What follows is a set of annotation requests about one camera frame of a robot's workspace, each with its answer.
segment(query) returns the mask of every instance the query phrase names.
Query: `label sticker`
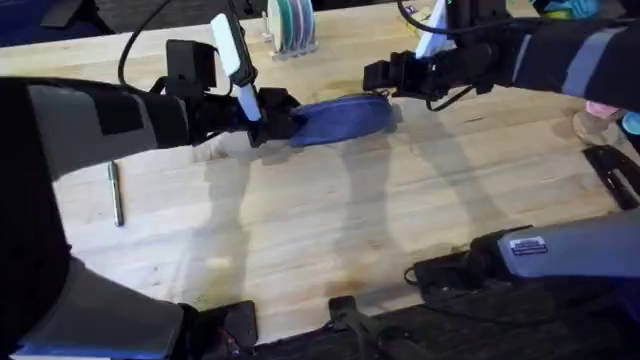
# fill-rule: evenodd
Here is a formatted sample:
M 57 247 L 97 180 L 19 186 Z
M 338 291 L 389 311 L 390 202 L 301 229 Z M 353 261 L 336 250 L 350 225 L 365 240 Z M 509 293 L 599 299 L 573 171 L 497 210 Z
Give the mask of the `label sticker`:
M 547 244 L 540 236 L 511 240 L 509 246 L 515 256 L 544 254 L 549 251 Z

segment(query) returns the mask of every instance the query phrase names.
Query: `black bracket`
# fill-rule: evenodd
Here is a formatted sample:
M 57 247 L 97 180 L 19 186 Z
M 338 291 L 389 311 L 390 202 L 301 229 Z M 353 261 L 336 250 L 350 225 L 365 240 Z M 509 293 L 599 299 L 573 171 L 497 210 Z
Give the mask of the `black bracket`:
M 631 210 L 640 206 L 640 167 L 620 150 L 609 146 L 592 146 L 582 151 L 602 184 L 609 190 L 620 209 Z M 629 189 L 621 178 L 631 186 Z
M 330 299 L 329 313 L 332 329 L 356 333 L 361 359 L 373 360 L 385 355 L 392 360 L 415 360 L 431 356 L 426 349 L 409 339 L 409 334 L 401 327 L 387 325 L 359 312 L 353 296 Z

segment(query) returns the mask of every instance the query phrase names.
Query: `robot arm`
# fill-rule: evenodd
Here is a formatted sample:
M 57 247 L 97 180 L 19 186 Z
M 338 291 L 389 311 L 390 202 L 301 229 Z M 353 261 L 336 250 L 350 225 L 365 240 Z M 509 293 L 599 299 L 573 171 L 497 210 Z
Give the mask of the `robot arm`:
M 455 49 L 393 53 L 365 68 L 363 88 L 391 87 L 431 107 L 455 87 L 482 94 L 500 85 L 640 111 L 640 21 L 511 19 L 504 1 L 447 2 L 446 12 Z

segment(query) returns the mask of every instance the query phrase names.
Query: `black floor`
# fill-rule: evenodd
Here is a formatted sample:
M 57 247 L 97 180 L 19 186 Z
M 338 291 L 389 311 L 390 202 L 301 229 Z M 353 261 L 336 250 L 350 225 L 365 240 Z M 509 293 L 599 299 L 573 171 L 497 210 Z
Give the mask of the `black floor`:
M 581 291 L 562 289 L 561 297 L 573 298 Z M 497 325 L 441 315 L 422 306 L 387 313 L 380 319 L 408 331 L 428 355 L 425 360 L 568 360 L 640 358 L 637 324 L 617 311 L 615 299 L 600 297 L 597 306 L 576 303 L 570 309 L 592 307 L 589 313 L 557 310 L 556 296 L 534 286 L 519 290 L 491 290 L 433 300 L 431 306 L 459 313 L 474 314 L 520 325 Z M 534 319 L 556 318 L 543 325 L 521 325 Z M 256 349 L 255 360 L 360 360 L 357 337 L 353 332 L 322 329 Z

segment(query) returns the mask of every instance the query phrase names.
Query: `colorful object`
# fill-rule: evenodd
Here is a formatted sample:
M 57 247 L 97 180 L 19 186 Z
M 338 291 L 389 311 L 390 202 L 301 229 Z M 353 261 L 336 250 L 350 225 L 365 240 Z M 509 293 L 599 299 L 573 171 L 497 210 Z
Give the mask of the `colorful object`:
M 622 127 L 633 135 L 640 135 L 640 114 L 639 113 L 627 113 L 622 118 Z
M 391 123 L 391 105 L 379 95 L 351 95 L 293 110 L 294 119 L 305 126 L 289 139 L 292 147 L 329 144 L 354 139 L 386 129 Z
M 532 4 L 536 2 L 544 3 L 545 0 L 531 0 Z M 551 18 L 584 19 L 592 17 L 600 11 L 598 0 L 552 0 L 546 2 L 548 4 L 544 7 L 544 15 Z
M 603 120 L 610 118 L 618 111 L 620 111 L 620 109 L 613 106 L 600 104 L 594 101 L 587 101 L 587 112 Z
M 272 57 L 285 60 L 317 48 L 311 0 L 268 0 L 265 41 L 273 44 Z

